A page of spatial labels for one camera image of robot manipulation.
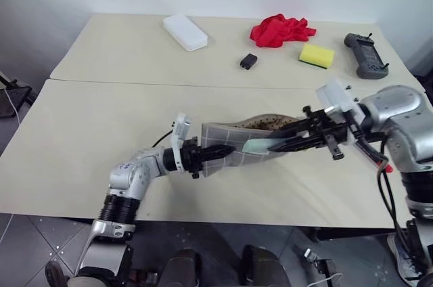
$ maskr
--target gray shoe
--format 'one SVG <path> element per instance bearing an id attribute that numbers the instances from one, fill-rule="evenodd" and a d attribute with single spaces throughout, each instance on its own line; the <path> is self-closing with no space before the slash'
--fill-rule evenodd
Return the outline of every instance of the gray shoe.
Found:
<path id="1" fill-rule="evenodd" d="M 411 257 L 407 254 L 405 249 L 400 243 L 400 240 L 395 234 L 389 234 L 386 238 L 388 246 L 394 255 L 396 266 L 398 269 L 398 274 L 401 279 L 408 285 L 416 287 L 417 283 L 421 277 L 421 272 L 419 272 Z"/>

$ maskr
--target handheld controller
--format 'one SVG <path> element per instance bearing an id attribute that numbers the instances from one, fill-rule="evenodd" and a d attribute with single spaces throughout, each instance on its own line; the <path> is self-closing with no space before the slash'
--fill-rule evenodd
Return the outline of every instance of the handheld controller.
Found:
<path id="1" fill-rule="evenodd" d="M 382 79 L 388 76 L 388 65 L 384 64 L 376 48 L 374 41 L 368 37 L 349 33 L 344 38 L 344 44 L 352 48 L 353 53 L 359 63 L 357 75 L 362 79 Z"/>

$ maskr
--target yellow sponge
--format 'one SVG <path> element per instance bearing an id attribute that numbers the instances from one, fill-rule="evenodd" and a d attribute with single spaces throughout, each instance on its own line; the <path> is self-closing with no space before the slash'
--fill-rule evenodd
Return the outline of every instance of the yellow sponge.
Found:
<path id="1" fill-rule="evenodd" d="M 299 60 L 307 64 L 328 68 L 334 60 L 334 51 L 305 43 L 300 53 Z"/>

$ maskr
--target gray tiled floor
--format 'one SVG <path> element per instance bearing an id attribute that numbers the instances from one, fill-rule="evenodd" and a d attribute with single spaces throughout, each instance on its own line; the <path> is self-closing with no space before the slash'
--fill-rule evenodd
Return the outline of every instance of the gray tiled floor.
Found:
<path id="1" fill-rule="evenodd" d="M 0 214 L 0 236 L 10 215 Z M 59 261 L 72 275 L 90 226 L 66 219 L 14 215 L 0 243 L 0 286 L 47 287 L 44 266 Z M 202 286 L 237 284 L 237 267 L 246 244 L 280 256 L 293 287 L 323 278 L 298 253 L 311 247 L 333 259 L 341 286 L 403 287 L 383 238 L 311 242 L 298 228 L 271 225 L 141 222 L 131 242 L 136 269 L 163 270 L 177 250 L 191 247 L 202 256 Z"/>

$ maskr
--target white plastic box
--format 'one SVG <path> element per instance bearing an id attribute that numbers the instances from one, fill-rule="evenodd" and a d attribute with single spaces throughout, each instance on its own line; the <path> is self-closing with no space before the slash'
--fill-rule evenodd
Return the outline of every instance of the white plastic box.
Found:
<path id="1" fill-rule="evenodd" d="M 173 15 L 163 19 L 164 28 L 187 51 L 208 45 L 208 36 L 184 15 Z"/>

